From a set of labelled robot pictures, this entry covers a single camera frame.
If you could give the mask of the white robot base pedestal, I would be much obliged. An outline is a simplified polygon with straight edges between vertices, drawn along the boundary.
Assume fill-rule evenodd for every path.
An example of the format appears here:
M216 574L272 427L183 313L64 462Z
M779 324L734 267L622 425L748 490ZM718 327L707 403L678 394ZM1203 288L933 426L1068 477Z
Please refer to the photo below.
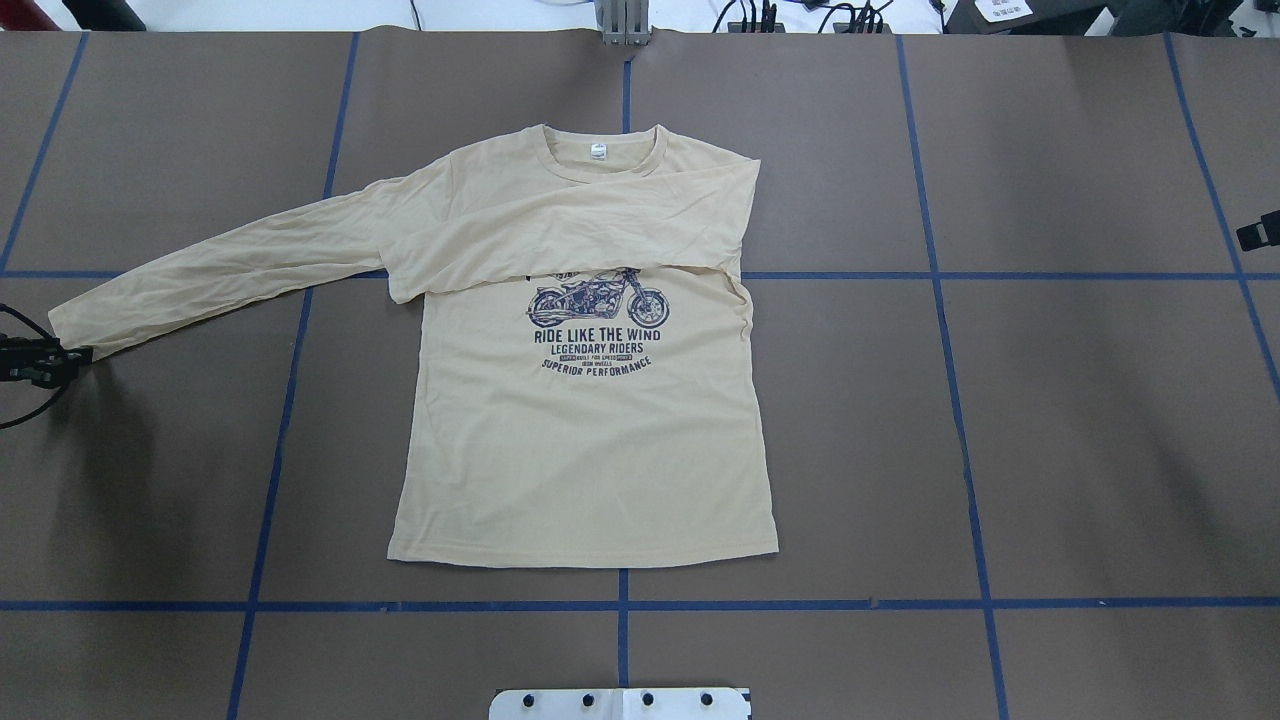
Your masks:
M732 687L509 689L489 719L751 719L750 691Z

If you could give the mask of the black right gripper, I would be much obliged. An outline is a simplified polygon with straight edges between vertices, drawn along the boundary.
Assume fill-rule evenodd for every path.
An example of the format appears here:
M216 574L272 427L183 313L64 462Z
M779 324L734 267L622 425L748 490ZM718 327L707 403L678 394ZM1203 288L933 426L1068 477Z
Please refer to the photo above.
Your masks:
M1268 211L1257 222L1236 228L1236 242L1242 252L1280 245L1280 211Z

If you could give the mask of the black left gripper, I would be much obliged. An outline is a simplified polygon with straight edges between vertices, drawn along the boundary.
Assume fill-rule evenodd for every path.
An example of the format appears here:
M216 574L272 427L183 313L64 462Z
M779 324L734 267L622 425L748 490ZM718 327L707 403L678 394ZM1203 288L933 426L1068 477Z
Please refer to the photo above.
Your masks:
M67 386L69 366L87 366L93 348L64 348L55 340L1 338L1 383Z

